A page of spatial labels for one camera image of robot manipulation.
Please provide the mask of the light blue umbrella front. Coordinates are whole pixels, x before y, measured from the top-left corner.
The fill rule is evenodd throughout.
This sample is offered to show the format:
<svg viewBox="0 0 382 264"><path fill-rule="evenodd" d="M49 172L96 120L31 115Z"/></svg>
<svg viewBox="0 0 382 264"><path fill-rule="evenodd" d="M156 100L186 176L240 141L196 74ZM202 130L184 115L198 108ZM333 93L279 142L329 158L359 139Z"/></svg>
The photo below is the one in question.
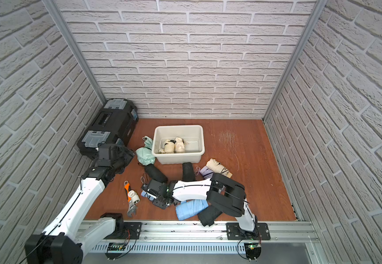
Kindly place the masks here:
<svg viewBox="0 0 382 264"><path fill-rule="evenodd" d="M206 200L185 201L175 207L179 221L187 220L209 207Z"/></svg>

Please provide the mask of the white pipe fitting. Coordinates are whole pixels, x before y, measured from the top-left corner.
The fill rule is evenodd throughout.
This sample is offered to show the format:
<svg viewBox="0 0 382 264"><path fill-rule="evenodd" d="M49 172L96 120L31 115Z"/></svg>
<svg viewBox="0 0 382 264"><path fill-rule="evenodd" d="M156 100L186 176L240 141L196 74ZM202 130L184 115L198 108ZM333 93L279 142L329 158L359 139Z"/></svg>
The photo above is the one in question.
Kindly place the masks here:
<svg viewBox="0 0 382 264"><path fill-rule="evenodd" d="M128 202L130 204L137 204L140 201L140 197L134 190L128 192Z"/></svg>

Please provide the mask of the black umbrella near box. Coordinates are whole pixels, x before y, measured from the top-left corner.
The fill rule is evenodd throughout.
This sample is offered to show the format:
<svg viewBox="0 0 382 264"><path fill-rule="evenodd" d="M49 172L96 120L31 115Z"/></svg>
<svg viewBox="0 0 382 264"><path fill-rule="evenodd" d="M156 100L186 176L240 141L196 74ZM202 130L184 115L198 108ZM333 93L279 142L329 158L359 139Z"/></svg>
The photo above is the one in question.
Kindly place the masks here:
<svg viewBox="0 0 382 264"><path fill-rule="evenodd" d="M190 163L190 162L183 163L182 164L182 170L183 170L183 176L182 176L183 182L194 182L194 181L196 181L192 163Z"/></svg>

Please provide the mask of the controller board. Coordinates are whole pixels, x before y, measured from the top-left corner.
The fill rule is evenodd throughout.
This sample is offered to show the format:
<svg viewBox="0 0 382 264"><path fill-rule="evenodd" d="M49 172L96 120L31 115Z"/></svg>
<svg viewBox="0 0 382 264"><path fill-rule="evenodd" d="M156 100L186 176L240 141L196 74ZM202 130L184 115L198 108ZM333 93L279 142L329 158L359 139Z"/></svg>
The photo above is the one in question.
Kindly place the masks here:
<svg viewBox="0 0 382 264"><path fill-rule="evenodd" d="M129 247L125 243L109 243L105 255L109 260L116 260L127 253L128 250Z"/></svg>
<svg viewBox="0 0 382 264"><path fill-rule="evenodd" d="M254 243L244 243L244 250L249 261L257 261L262 252L261 244Z"/></svg>

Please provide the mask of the black plastic toolbox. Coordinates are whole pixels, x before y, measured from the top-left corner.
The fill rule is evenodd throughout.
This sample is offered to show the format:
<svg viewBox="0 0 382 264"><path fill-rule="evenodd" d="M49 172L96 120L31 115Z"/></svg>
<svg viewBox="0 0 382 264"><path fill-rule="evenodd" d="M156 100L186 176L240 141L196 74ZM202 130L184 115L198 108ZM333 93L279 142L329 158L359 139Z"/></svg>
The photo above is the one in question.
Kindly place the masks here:
<svg viewBox="0 0 382 264"><path fill-rule="evenodd" d="M138 109L131 100L108 100L77 141L77 147L83 156L93 160L101 144L127 146L138 121Z"/></svg>

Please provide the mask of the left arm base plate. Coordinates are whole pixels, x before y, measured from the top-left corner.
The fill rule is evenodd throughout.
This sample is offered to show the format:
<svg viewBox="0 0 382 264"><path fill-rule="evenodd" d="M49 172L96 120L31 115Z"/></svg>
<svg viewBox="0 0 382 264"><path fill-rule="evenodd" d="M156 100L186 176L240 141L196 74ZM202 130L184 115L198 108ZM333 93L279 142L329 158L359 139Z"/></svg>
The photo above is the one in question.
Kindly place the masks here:
<svg viewBox="0 0 382 264"><path fill-rule="evenodd" d="M114 232L104 239L139 239L141 226L141 222L116 222Z"/></svg>

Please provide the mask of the black umbrella front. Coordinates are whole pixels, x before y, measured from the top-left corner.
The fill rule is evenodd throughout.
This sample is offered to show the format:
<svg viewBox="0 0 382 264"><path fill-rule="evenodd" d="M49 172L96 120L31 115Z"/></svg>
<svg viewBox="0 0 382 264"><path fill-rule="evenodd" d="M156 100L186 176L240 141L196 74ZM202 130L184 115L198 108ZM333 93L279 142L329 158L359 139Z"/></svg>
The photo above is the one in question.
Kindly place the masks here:
<svg viewBox="0 0 382 264"><path fill-rule="evenodd" d="M222 215L222 212L218 210L216 207L213 205L210 205L203 211L199 212L197 214L198 219L200 220L201 224L206 227L206 226L212 226L215 223L215 220Z"/></svg>

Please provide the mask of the lilac folded umbrella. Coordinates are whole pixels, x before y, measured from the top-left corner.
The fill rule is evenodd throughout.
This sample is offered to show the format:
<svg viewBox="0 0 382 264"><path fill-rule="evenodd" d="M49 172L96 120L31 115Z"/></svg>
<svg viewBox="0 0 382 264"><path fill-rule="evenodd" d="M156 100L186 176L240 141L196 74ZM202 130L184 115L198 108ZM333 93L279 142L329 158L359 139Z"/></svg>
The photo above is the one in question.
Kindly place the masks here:
<svg viewBox="0 0 382 264"><path fill-rule="evenodd" d="M197 167L197 170L195 172L195 175L200 175L203 177L204 180L210 179L213 177L214 172L207 166L204 166L203 168Z"/></svg>

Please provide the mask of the aluminium front rail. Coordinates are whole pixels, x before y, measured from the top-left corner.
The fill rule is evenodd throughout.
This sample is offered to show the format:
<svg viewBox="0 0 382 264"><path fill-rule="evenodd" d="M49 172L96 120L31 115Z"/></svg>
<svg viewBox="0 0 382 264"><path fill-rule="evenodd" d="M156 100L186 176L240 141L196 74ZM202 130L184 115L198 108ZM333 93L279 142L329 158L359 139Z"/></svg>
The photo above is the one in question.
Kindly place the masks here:
<svg viewBox="0 0 382 264"><path fill-rule="evenodd" d="M198 221L125 220L124 225L134 230L138 242L232 243L243 238L234 221L203 226ZM257 229L263 243L320 242L310 222L259 222Z"/></svg>

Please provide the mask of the light blue umbrella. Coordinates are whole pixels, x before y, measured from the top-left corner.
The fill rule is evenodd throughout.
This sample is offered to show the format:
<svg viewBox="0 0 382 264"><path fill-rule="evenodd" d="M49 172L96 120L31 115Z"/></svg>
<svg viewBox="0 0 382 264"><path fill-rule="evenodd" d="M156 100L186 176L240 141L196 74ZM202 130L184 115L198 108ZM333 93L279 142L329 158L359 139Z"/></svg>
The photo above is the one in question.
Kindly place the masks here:
<svg viewBox="0 0 382 264"><path fill-rule="evenodd" d="M185 201L175 207L179 221L187 220L209 207L206 200Z"/></svg>
<svg viewBox="0 0 382 264"><path fill-rule="evenodd" d="M141 192L141 196L144 197L144 198L147 198L149 199L150 201L154 201L156 199L156 197L148 192L146 192L145 190L143 190Z"/></svg>

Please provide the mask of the orange handled adjustable wrench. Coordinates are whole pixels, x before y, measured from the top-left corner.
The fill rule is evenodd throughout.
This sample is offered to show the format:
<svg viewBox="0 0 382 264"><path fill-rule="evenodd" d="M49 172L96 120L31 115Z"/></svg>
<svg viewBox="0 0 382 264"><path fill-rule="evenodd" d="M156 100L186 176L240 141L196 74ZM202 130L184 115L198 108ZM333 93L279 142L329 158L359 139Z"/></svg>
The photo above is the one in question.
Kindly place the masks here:
<svg viewBox="0 0 382 264"><path fill-rule="evenodd" d="M134 195L134 191L130 188L130 183L129 181L124 182L124 189L127 195L128 199L128 211L127 211L127 216L132 218L136 213L137 213L137 206L132 200L132 196Z"/></svg>

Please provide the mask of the beige umbrella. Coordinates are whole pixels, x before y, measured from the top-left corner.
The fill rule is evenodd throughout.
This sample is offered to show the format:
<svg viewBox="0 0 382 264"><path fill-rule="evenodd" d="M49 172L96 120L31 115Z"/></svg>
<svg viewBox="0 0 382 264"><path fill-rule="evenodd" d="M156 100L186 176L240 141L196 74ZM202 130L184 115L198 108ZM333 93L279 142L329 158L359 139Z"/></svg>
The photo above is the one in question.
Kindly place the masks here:
<svg viewBox="0 0 382 264"><path fill-rule="evenodd" d="M231 178L233 174L227 169L224 165L222 165L219 161L217 161L214 158L211 158L207 163L206 166L208 169L213 171L214 173L222 174L228 178Z"/></svg>
<svg viewBox="0 0 382 264"><path fill-rule="evenodd" d="M183 154L183 153L185 153L185 142L184 142L184 140L181 137L176 137L175 138L174 152L176 154Z"/></svg>
<svg viewBox="0 0 382 264"><path fill-rule="evenodd" d="M159 150L160 154L174 154L175 152L175 140L165 140L163 148Z"/></svg>

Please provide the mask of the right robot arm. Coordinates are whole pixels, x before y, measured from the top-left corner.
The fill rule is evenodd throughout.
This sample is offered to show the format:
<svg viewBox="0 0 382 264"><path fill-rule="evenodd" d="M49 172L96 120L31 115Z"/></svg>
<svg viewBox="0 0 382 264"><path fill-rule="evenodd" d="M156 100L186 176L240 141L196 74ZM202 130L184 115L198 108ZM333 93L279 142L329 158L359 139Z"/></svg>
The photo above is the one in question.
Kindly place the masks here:
<svg viewBox="0 0 382 264"><path fill-rule="evenodd" d="M175 206L179 220L197 216L203 226L212 226L222 214L234 217L245 235L258 235L257 217L249 208L245 187L219 173L201 181L159 182L141 186L142 195L153 205L166 209Z"/></svg>

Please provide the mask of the white plastic storage box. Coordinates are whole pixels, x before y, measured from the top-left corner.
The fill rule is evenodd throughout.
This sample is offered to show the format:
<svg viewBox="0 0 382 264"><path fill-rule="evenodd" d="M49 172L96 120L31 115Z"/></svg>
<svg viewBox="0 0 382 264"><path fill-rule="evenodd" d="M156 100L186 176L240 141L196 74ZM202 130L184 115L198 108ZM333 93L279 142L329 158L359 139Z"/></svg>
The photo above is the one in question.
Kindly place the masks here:
<svg viewBox="0 0 382 264"><path fill-rule="evenodd" d="M162 165L199 163L205 153L203 127L200 125L158 126L152 154Z"/></svg>

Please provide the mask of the mint green folded umbrella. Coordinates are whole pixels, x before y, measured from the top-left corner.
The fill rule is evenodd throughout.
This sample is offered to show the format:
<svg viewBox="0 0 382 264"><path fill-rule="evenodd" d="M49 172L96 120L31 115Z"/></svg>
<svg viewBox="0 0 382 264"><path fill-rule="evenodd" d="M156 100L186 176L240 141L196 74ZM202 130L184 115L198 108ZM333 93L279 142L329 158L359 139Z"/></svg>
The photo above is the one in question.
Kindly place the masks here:
<svg viewBox="0 0 382 264"><path fill-rule="evenodd" d="M156 161L156 157L152 154L153 140L144 136L144 146L136 150L137 160L143 166L153 165Z"/></svg>

